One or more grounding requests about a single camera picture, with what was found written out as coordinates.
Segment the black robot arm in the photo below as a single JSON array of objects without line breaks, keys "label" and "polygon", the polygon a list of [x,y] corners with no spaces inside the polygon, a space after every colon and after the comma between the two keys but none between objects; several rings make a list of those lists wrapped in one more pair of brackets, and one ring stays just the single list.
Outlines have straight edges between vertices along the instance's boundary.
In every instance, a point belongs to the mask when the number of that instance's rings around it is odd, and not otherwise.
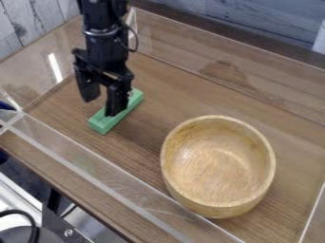
[{"label": "black robot arm", "polygon": [[82,98],[86,103],[101,96],[108,88],[106,117],[116,117],[129,106],[129,92],[136,75],[128,67],[130,48],[124,16],[128,0],[78,0],[83,15],[83,33],[87,48],[74,48],[74,70]]}]

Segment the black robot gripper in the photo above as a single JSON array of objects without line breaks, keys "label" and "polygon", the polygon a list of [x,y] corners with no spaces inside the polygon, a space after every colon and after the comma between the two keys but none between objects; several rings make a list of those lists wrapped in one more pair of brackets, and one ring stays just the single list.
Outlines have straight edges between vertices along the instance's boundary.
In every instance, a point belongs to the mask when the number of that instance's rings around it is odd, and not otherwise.
[{"label": "black robot gripper", "polygon": [[128,67],[129,29],[85,28],[87,48],[74,48],[74,69],[82,99],[86,103],[101,96],[101,84],[109,86],[106,116],[116,117],[129,106],[129,92],[136,78]]}]

